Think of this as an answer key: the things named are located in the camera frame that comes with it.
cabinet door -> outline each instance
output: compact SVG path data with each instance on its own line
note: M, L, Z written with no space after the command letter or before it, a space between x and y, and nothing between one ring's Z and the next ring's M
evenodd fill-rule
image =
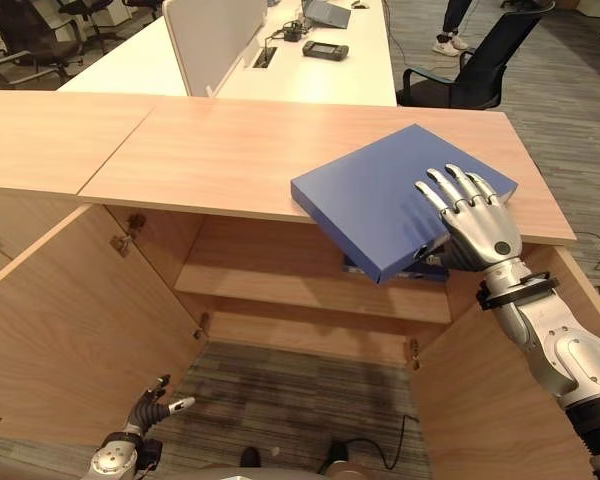
M557 291L578 321L600 336L600 297L569 252L529 250L529 268L557 277ZM475 302L475 275L454 274L449 299L459 316L421 356L411 382L434 480L592 478L571 423L493 314Z
M177 386L206 337L101 206L0 272L0 436L96 444L155 377Z
M73 199L0 191L0 270L77 206Z

black office chair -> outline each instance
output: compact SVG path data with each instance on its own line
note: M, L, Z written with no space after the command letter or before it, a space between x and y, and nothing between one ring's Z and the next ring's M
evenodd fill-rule
M509 12L500 17L477 49L460 55L460 72L455 80L422 68L408 68L402 75L403 89L396 92L405 107L466 108L485 110L500 105L502 77L507 62L555 2L540 10ZM411 84L412 74L426 80Z
M158 8L162 6L163 0L122 0L127 7L144 7L151 9L151 17L158 19Z
M38 64L35 61L35 57L33 57L31 52L24 51L24 52L16 53L14 55L9 55L7 57L2 57L2 58L0 58L0 65L12 63L17 60L21 60L25 57L29 57L31 62L33 62L36 73L27 75L24 77L19 77L19 78L13 79L13 80L9 80L7 77L4 76L4 74L2 72L0 72L0 90L15 90L18 87L18 85L22 85L23 83L30 82L31 80L40 79L40 78L45 77L50 74L58 75L58 77L60 77L60 81L62 83L65 82L66 77L62 75L59 67L57 67L57 66L52 67L52 68L47 68L45 70L40 71L38 68Z
M94 36L93 40L96 40L100 44L102 54L105 55L107 50L104 45L105 40L118 40L124 41L126 38L120 37L115 32L102 32L100 31L101 26L93 19L93 14L101 10L106 9L113 3L113 0L74 0L72 2L65 3L63 0L57 0L60 8L58 12L66 13L68 15L80 15L83 20L90 21L93 26Z
M56 30L71 26L75 40L60 42ZM82 40L75 20L49 27L38 10L27 0L0 0L0 36L9 55L18 54L13 61L21 65L50 65L58 67L68 79L64 67L82 51Z

handheld device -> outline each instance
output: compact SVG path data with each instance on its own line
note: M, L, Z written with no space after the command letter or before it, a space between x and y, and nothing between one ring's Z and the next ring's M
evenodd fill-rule
M332 45L331 43L320 43L309 40L302 47L305 57L324 58L325 60L342 61L349 53L347 45Z

blue folder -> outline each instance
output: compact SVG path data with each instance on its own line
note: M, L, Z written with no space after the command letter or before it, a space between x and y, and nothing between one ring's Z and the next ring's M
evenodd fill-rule
M426 170L444 172L447 163L481 175L503 201L517 187L491 167L412 125L294 178L291 196L380 284L448 238L433 206L413 186L423 180L438 190Z

wooden countertop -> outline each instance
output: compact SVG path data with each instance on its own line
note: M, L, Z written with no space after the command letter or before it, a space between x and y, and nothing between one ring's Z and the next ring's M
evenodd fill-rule
M308 223L292 178L414 123L519 183L509 206L526 242L574 240L499 112L0 92L0 188Z
M292 178L414 123L520 184L509 205L525 241L575 238L500 112L164 98L80 196L310 222L291 198Z
M0 188L74 195L157 98L0 91Z

